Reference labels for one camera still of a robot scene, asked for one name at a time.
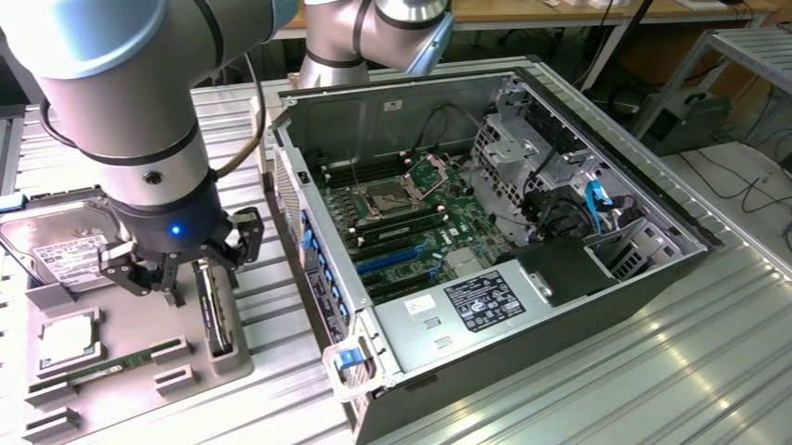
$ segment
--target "green circuit board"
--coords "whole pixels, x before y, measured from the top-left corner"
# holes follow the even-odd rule
[[[426,194],[442,177],[435,165],[420,160],[418,156],[412,158],[414,168],[408,175],[414,187]],[[496,226],[487,220],[488,215],[479,202],[471,194],[464,193],[468,193],[467,184],[459,173],[446,166],[444,174],[444,182],[419,200],[407,192],[403,176],[325,188],[323,191],[328,211],[356,266],[419,249],[416,258],[360,273],[366,290],[378,304],[456,279],[460,269],[454,270],[446,263],[448,253],[468,248],[480,267],[486,268],[512,248]],[[443,212],[434,211],[438,206],[444,207]],[[414,230],[400,227],[391,232],[379,231],[379,235],[388,237],[384,240],[378,238],[374,246],[360,246],[364,235],[351,234],[349,228],[358,228],[360,233],[367,224],[384,224],[399,218],[412,223],[410,228]]]

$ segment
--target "workbench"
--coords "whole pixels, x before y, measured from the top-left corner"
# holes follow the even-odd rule
[[[750,233],[650,154],[581,93],[524,58],[447,64],[438,73],[524,67],[721,240],[718,252],[623,323],[379,440],[435,443],[788,443],[792,438],[792,270]],[[375,72],[374,80],[399,76]],[[269,117],[277,91],[263,84]],[[252,134],[249,84],[193,91],[211,166]],[[4,192],[92,184],[82,158],[42,133],[37,110],[0,125]],[[271,146],[267,140],[264,147]],[[264,149],[261,159],[268,158]],[[263,205],[256,160],[219,185],[227,207]],[[76,442],[320,443],[351,441],[319,362],[301,300],[268,211],[261,256],[240,273],[237,308],[255,370],[240,380],[128,420]],[[16,377],[25,327],[18,274],[4,261],[0,300],[0,442],[17,443]]]
[[[769,14],[778,10],[778,7],[768,0],[746,0],[746,3],[750,10],[745,6],[735,6],[739,11],[745,11],[737,14],[729,7],[693,10],[679,5],[674,0],[654,0],[646,15],[641,19],[641,23],[690,23],[739,19],[748,21],[746,26],[749,28],[756,28],[765,22]],[[614,30],[594,61],[582,89],[590,88],[594,84],[639,5],[641,0],[631,0],[627,6],[610,9],[603,24],[614,26]],[[605,14],[605,9],[597,9],[589,5],[571,6],[563,1],[559,5],[551,7],[539,0],[454,0],[451,7],[455,19],[454,31],[475,32],[597,26]],[[275,39],[304,38],[305,25],[307,21],[303,6],[300,5],[295,19],[277,31]],[[275,52],[281,53],[281,48],[276,49]]]

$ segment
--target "wooden desk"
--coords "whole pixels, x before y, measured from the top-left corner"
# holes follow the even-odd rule
[[[743,14],[735,14],[729,7],[722,9],[694,11],[679,5],[674,0],[654,0],[641,23],[678,23],[701,21],[749,20],[748,26],[760,26],[766,17],[778,7],[769,0],[745,0],[750,9]],[[610,37],[594,61],[582,89],[590,88],[605,66],[605,61],[615,49],[623,36],[627,23],[641,6],[641,0],[631,0],[623,7],[613,7],[607,13],[605,24],[615,26]],[[515,30],[528,28],[565,28],[595,26],[601,23],[605,9],[589,5],[571,6],[561,2],[550,7],[539,0],[454,0],[452,3],[455,31]],[[295,19],[277,31],[275,39],[296,39],[305,37],[305,16],[303,5]]]

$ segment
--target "metal table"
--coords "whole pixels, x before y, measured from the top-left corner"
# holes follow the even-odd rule
[[[634,120],[631,134],[639,139],[665,105],[670,95],[682,86],[701,56],[707,50],[723,56],[723,62],[703,78],[699,86],[709,88],[725,70],[729,61],[737,62],[757,76],[765,78],[788,94],[792,94],[792,32],[782,28],[706,31],[695,41],[679,67],[674,71],[662,91]]]
[[[446,65],[440,71],[491,69],[519,63],[609,139],[623,156],[723,240],[725,247],[687,278],[641,310],[579,345],[536,363],[379,443],[679,443],[792,439],[792,288],[789,267],[540,63],[514,58]],[[375,78],[396,76],[391,71]],[[265,83],[269,112],[276,90]],[[251,134],[249,85],[193,92],[211,162],[216,165]],[[21,157],[12,156],[16,188],[64,187],[77,154],[45,137],[28,111]],[[261,203],[253,165],[221,184],[225,205]],[[237,304],[256,369],[241,380],[84,438],[78,443],[348,443],[341,407],[331,398],[319,351],[295,294],[277,240],[271,236],[259,266],[241,275]],[[0,348],[13,350],[21,301],[2,294]],[[6,361],[0,382],[13,374]],[[13,413],[10,394],[0,412]],[[13,443],[0,416],[0,441]]]

